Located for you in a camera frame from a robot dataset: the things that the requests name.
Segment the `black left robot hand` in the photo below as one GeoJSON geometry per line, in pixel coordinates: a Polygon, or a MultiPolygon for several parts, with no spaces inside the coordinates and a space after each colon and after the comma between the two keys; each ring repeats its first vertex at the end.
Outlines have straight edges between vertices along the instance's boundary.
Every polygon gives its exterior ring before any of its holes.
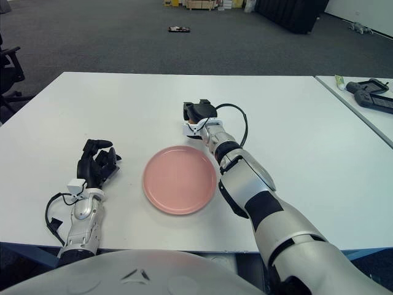
{"type": "Polygon", "coordinates": [[[89,139],[77,164],[77,178],[86,180],[87,188],[101,189],[119,170],[121,159],[111,141],[89,139]]]}

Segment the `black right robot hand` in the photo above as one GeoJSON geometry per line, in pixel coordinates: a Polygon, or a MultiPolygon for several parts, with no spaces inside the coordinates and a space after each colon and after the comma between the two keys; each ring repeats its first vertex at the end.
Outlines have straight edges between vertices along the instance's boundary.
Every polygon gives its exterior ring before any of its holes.
{"type": "Polygon", "coordinates": [[[202,119],[217,117],[217,111],[209,100],[201,99],[199,103],[184,102],[183,116],[184,120],[197,124],[202,119]]]}

